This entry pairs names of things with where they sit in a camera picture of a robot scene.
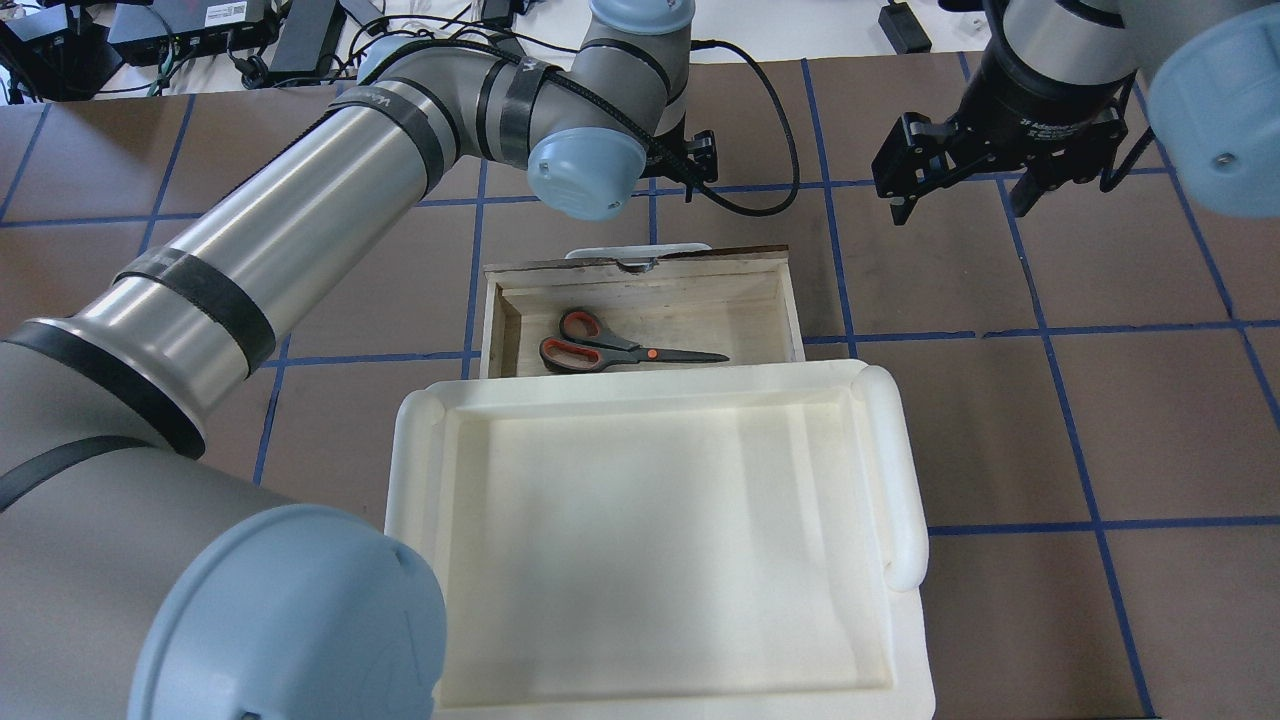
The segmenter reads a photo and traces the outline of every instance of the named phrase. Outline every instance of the label sticker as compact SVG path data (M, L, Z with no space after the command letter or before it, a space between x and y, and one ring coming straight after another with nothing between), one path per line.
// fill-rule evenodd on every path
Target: label sticker
M205 10L205 27L242 23L248 15L248 3L224 3Z

